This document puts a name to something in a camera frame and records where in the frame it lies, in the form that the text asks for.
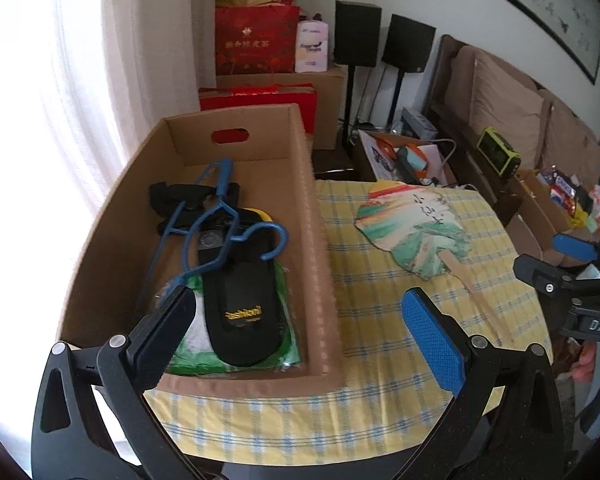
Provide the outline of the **painted paper hand fan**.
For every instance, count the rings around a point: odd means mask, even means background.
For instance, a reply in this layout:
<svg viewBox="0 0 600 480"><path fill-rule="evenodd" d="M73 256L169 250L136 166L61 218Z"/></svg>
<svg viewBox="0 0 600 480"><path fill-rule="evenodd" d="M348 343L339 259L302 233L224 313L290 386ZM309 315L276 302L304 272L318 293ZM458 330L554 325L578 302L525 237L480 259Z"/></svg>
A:
<svg viewBox="0 0 600 480"><path fill-rule="evenodd" d="M376 248L392 255L400 268L423 280L454 275L498 341L513 342L512 332L478 290L468 267L460 262L470 251L468 234L453 208L434 188L379 181L358 207L355 226Z"/></svg>

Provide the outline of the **green framed pad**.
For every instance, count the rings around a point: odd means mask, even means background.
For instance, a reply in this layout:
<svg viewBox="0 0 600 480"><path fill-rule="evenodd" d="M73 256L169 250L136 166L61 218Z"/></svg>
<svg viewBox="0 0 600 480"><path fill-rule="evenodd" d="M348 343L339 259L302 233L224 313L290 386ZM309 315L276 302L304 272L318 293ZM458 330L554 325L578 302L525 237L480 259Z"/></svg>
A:
<svg viewBox="0 0 600 480"><path fill-rule="evenodd" d="M301 364L300 347L297 332L294 329L292 315L288 307L287 270L274 263L277 297L284 312L283 341L280 347L263 362L253 366L233 366L222 361L213 351L204 318L204 285L200 276L192 276L187 286L196 298L196 315L192 324L178 344L166 371L180 376L211 376L272 370L275 373L286 372Z"/></svg>

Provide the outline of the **black sock package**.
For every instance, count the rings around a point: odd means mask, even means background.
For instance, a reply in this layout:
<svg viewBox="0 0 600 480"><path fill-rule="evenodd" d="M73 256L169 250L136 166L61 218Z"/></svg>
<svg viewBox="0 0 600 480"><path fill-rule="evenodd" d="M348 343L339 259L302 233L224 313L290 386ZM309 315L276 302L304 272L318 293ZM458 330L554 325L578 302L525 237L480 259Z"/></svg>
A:
<svg viewBox="0 0 600 480"><path fill-rule="evenodd" d="M275 246L274 229L257 229L243 242L231 242L222 266L201 275L211 348L227 365L260 365L283 344L275 261L261 258Z"/></svg>

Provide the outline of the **blue plastic hanger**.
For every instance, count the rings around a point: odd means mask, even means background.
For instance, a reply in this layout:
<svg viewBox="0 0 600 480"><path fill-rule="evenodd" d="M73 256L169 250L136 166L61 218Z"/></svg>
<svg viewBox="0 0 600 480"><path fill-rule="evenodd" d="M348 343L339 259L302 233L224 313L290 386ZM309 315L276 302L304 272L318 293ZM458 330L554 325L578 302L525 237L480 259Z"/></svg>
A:
<svg viewBox="0 0 600 480"><path fill-rule="evenodd" d="M234 164L230 158L221 158L204 168L204 171L194 182L194 185L197 185L198 188L200 188L202 181L206 177L209 177L212 172L216 173L216 185L214 188L212 204L208 208L202 207L202 213L188 229L182 230L175 227L175 223L180 218L181 213L185 210L186 201L181 200L178 203L178 206L175 207L173 214L171 214L168 222L166 222L160 240L149 260L148 268L143 277L142 284L140 285L140 292L135 300L135 307L137 309L144 304L152 274L154 274L156 266L162 256L163 249L166 247L166 241L171 235L183 235L184 242L181 250L182 272L174 278L172 285L168 288L169 292L178 285L186 285L188 280L194 275L201 275L219 270L225 263L233 246L239 243L245 243L257 231L274 230L278 237L277 245L268 252L262 252L259 256L261 261L270 261L277 258L286 248L289 240L288 230L277 222L260 221L253 224L248 229L239 229L239 212L237 208L232 206L228 201L228 188L230 187L230 177L232 176L233 167ZM209 226L211 220L220 224L220 246L213 249L213 252L215 253L213 259L205 263L198 263L193 268L189 264L190 244L192 244L194 240L197 242L202 241L201 228L203 226Z"/></svg>

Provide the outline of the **small box of snacks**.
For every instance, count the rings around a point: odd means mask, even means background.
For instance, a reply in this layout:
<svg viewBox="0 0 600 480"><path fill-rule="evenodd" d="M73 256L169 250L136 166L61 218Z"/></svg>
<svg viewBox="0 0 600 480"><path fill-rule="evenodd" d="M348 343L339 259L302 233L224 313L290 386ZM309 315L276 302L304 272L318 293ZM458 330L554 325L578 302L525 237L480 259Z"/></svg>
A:
<svg viewBox="0 0 600 480"><path fill-rule="evenodd" d="M568 234L587 242L600 242L600 232L591 233L586 226L570 224L570 215L550 199L550 188L535 173L521 170L507 182L513 196L521 203L506 232L518 252L529 254L554 266L580 266L582 261L568 257L553 247L556 234Z"/></svg>

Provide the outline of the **yellow plaid tablecloth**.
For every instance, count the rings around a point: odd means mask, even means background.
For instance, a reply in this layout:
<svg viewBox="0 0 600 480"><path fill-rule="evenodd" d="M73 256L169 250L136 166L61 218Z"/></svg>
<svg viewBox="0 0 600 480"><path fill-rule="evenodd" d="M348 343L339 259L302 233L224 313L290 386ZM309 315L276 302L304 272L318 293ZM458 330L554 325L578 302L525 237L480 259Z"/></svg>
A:
<svg viewBox="0 0 600 480"><path fill-rule="evenodd" d="M322 396L225 400L152 390L145 399L189 455L225 463L310 466L367 460L419 445L451 399L440 389L406 329L401 298L420 286L468 335L494 341L464 285L446 274L420 280L355 229L371 183L316 181L334 281L344 387ZM470 238L463 266L504 315L514 348L542 344L554 361L535 291L513 274L515 247L475 191L442 188Z"/></svg>

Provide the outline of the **green yellow radio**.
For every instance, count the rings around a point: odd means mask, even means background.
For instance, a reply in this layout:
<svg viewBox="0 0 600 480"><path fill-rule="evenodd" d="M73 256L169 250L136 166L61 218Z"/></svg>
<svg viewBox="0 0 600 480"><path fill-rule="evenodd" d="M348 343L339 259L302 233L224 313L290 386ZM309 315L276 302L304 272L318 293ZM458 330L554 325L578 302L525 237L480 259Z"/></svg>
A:
<svg viewBox="0 0 600 480"><path fill-rule="evenodd" d="M477 143L477 150L483 154L502 179L513 177L520 166L520 155L493 127L483 130Z"/></svg>

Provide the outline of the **brown sofa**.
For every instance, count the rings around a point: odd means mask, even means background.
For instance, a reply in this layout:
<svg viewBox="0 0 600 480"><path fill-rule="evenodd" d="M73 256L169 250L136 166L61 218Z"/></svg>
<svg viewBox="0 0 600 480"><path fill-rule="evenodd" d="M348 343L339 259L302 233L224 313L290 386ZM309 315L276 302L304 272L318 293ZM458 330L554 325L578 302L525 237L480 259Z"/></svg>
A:
<svg viewBox="0 0 600 480"><path fill-rule="evenodd" d="M485 128L493 127L520 155L521 170L550 188L550 199L570 215L564 192L551 185L559 176L585 193L600 183L600 144L593 131L558 96L498 56L450 35L442 37L424 112L440 136L457 144L451 166L460 183L474 186L503 226L521 199L477 150ZM600 232L600 226L589 228Z"/></svg>

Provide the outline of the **box of clutter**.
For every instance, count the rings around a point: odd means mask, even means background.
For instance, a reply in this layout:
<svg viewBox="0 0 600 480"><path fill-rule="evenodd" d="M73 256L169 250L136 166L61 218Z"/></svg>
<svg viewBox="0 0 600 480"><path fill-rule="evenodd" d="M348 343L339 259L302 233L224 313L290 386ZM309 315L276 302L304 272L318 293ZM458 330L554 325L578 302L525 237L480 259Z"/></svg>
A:
<svg viewBox="0 0 600 480"><path fill-rule="evenodd" d="M362 181L401 181L446 188L457 184L450 166L456 144L356 130L353 157Z"/></svg>

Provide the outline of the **right black speaker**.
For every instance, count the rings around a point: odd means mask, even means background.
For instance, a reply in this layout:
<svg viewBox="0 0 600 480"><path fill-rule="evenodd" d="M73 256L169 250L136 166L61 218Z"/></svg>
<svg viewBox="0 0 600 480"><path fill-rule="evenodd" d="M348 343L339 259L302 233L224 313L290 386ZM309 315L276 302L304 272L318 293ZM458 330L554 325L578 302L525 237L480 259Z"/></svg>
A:
<svg viewBox="0 0 600 480"><path fill-rule="evenodd" d="M437 29L392 14L381 62L404 73L422 73L430 57Z"/></svg>

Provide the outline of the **black speaker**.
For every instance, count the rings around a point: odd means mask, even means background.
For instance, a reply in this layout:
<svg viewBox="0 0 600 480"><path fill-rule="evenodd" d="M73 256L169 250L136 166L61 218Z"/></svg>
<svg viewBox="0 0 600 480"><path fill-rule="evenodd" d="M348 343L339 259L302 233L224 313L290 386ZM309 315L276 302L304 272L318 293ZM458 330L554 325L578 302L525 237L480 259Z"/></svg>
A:
<svg viewBox="0 0 600 480"><path fill-rule="evenodd" d="M430 57L437 29L392 14L381 62L404 73L422 73Z"/></svg>
<svg viewBox="0 0 600 480"><path fill-rule="evenodd" d="M377 64L381 7L370 3L335 2L334 62L374 68Z"/></svg>

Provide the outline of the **large open cardboard box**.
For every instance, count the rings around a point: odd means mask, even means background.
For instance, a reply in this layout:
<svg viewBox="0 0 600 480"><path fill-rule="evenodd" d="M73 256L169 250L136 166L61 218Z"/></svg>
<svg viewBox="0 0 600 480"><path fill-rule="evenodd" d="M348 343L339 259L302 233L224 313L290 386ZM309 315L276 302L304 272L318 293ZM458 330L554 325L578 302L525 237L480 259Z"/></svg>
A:
<svg viewBox="0 0 600 480"><path fill-rule="evenodd" d="M241 372L218 378L165 374L159 389L220 399L296 398L342 387L343 351L326 236L314 191L310 147L295 105L207 110L163 118L140 144L95 220L74 272L59 337L80 348L126 334L151 297L178 273L181 244L160 258L158 217L148 190L186 183L229 158L239 203L267 212L289 234L279 256L301 364L286 372Z"/></svg>

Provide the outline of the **brown cardboard box behind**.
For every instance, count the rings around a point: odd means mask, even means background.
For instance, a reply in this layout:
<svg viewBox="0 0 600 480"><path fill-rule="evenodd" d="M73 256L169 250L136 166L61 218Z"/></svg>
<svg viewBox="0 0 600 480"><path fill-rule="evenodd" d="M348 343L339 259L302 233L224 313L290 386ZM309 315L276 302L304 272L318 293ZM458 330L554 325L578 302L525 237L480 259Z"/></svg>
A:
<svg viewBox="0 0 600 480"><path fill-rule="evenodd" d="M314 150L333 150L338 140L339 113L344 92L346 73L342 68L332 67L323 73L300 74L251 74L216 77L220 89L245 86L268 86L269 84L312 84L317 93Z"/></svg>

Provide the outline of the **red cookie gift box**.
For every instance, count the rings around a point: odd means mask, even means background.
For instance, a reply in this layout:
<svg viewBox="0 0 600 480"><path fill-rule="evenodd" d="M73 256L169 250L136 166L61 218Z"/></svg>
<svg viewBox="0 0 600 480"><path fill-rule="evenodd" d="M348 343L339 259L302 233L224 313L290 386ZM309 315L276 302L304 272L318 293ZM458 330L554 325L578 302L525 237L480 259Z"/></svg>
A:
<svg viewBox="0 0 600 480"><path fill-rule="evenodd" d="M317 91L313 84L267 84L266 86L230 87L227 89L201 89L199 91L201 110L220 108L297 104L304 130L314 135L317 113Z"/></svg>

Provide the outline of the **left black speaker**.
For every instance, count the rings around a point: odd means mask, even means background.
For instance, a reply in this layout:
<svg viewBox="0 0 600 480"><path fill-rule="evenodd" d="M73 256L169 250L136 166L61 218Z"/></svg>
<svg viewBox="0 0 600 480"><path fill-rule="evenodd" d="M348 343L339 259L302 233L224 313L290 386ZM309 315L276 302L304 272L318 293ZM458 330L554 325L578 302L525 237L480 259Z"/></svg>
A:
<svg viewBox="0 0 600 480"><path fill-rule="evenodd" d="M381 7L370 3L335 2L334 62L374 68L377 64Z"/></svg>

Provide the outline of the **pink tissue pack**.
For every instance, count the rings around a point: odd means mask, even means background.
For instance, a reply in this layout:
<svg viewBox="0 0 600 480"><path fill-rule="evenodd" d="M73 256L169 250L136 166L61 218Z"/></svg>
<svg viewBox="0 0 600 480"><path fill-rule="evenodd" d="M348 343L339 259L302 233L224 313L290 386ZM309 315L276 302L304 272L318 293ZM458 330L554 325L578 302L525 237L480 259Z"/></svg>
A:
<svg viewBox="0 0 600 480"><path fill-rule="evenodd" d="M298 24L294 71L324 73L328 70L328 25L322 20Z"/></svg>

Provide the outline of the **red gift bag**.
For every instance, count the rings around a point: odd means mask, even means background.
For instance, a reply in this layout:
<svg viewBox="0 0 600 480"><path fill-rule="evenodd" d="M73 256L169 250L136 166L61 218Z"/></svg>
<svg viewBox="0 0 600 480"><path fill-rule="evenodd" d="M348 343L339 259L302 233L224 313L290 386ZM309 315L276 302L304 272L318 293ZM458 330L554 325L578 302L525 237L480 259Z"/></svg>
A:
<svg viewBox="0 0 600 480"><path fill-rule="evenodd" d="M216 8L216 73L293 73L299 16L298 6Z"/></svg>

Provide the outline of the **white curtain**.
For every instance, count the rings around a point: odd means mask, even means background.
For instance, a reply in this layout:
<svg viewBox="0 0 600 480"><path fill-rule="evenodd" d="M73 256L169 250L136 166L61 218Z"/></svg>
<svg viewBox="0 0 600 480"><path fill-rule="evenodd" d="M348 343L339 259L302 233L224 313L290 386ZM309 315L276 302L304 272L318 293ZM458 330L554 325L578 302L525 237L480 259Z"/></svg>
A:
<svg viewBox="0 0 600 480"><path fill-rule="evenodd" d="M214 0L0 0L0 442L38 385L92 224L163 117L214 81Z"/></svg>

